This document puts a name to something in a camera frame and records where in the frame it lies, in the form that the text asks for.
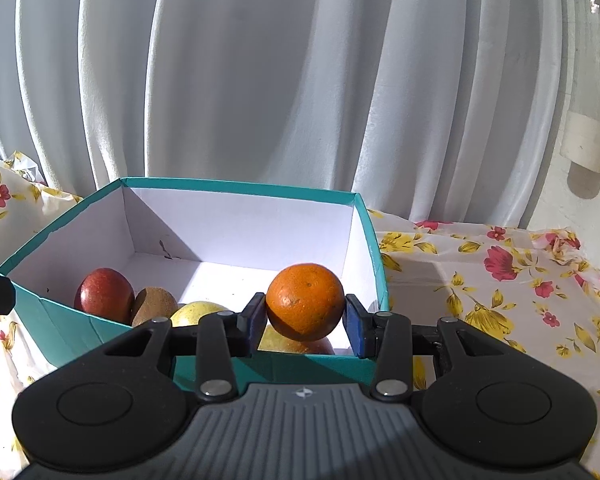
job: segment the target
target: red apple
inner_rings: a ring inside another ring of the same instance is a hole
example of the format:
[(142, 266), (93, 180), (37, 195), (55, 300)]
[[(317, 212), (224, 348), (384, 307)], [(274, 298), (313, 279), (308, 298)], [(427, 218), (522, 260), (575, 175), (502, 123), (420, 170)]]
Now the red apple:
[(129, 324), (134, 290), (126, 278), (113, 269), (91, 272), (75, 293), (74, 308), (87, 314)]

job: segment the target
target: box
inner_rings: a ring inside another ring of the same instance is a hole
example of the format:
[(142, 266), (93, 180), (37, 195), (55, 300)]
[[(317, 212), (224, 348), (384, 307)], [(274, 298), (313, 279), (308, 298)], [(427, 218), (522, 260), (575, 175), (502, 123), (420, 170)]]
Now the box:
[[(331, 269), (370, 311), (388, 310), (384, 270), (358, 194), (174, 178), (122, 178), (87, 197), (0, 266), (16, 287), (16, 312), (45, 358), (59, 367), (130, 327), (72, 308), (97, 267), (121, 272), (136, 294), (161, 286), (180, 304), (213, 301), (240, 312), (283, 268)], [(250, 381), (368, 383), (373, 363), (350, 355), (342, 323), (336, 356), (257, 352), (234, 359)], [(191, 388), (194, 358), (175, 379)]]

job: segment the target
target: white curtain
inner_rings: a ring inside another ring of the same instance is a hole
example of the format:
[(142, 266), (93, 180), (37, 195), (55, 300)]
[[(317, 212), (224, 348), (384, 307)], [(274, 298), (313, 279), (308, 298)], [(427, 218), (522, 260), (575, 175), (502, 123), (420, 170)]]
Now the white curtain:
[(560, 0), (0, 0), (0, 156), (354, 190), (516, 225), (558, 89)]

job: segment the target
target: white floral tablecloth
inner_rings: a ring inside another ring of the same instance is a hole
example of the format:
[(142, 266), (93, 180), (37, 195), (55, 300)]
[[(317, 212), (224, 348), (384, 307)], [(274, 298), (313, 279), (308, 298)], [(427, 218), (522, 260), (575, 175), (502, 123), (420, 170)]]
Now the white floral tablecloth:
[[(0, 263), (80, 200), (41, 183), (22, 154), (0, 161)], [(449, 314), (580, 382), (598, 407), (582, 463), (600, 479), (600, 271), (567, 230), (528, 232), (478, 224), (418, 222), (369, 211), (392, 310), (415, 324)], [(432, 367), (414, 358), (414, 385)], [(0, 317), (0, 480), (26, 465), (11, 407), (52, 370), (13, 312)]]

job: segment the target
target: wall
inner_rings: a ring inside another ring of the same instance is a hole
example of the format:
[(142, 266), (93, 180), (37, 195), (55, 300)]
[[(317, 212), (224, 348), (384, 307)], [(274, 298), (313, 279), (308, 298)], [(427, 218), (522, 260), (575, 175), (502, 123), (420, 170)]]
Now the wall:
[(587, 257), (600, 267), (600, 175), (559, 153), (573, 81), (573, 0), (562, 0), (562, 22), (562, 68), (554, 120), (536, 191), (521, 226), (531, 230), (571, 227)]

